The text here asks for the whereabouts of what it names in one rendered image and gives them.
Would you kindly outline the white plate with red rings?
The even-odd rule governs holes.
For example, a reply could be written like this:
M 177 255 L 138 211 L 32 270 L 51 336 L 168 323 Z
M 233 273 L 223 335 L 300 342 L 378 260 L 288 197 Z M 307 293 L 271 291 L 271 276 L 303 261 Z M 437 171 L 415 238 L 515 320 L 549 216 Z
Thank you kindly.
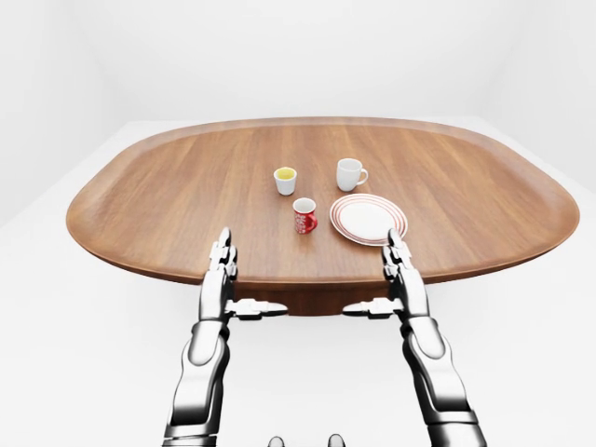
M 366 246 L 383 246 L 394 228 L 404 237 L 409 228 L 405 213 L 393 202 L 371 194 L 338 198 L 330 208 L 333 227 L 344 237 Z

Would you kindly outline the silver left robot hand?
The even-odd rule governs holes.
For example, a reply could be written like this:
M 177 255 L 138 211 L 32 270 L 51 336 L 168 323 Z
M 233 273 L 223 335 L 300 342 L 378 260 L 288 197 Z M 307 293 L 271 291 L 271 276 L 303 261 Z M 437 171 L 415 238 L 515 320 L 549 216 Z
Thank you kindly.
M 219 320 L 239 318 L 257 320 L 281 316 L 288 307 L 253 298 L 236 299 L 237 248 L 232 244 L 232 233 L 225 227 L 210 250 L 210 266 L 203 277 L 199 298 L 199 319 Z

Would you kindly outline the white cup with yellow inside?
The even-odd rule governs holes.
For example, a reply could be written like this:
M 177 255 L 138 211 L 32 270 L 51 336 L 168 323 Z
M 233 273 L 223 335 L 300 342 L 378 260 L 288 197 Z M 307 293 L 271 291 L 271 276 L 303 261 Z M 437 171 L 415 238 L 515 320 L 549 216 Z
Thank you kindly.
M 274 171 L 276 187 L 282 196 L 290 196 L 294 193 L 296 178 L 297 171 L 290 167 L 282 167 Z

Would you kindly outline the red patterned mug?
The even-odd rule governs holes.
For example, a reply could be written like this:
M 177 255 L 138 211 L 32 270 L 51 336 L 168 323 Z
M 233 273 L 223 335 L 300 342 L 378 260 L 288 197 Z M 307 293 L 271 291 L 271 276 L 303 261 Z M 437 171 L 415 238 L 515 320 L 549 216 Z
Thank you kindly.
M 293 202 L 294 227 L 298 234 L 308 234 L 318 226 L 316 206 L 316 202 L 308 197 L 300 197 Z

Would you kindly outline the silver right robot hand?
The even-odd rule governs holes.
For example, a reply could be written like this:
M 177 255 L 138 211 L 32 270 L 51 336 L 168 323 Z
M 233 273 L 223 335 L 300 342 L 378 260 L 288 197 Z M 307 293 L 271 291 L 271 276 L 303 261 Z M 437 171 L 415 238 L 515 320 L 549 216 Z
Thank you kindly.
M 347 305 L 343 314 L 367 318 L 428 317 L 429 307 L 425 284 L 413 266 L 411 252 L 397 229 L 390 229 L 387 244 L 382 247 L 383 273 L 389 282 L 387 297 L 375 297 L 368 302 Z

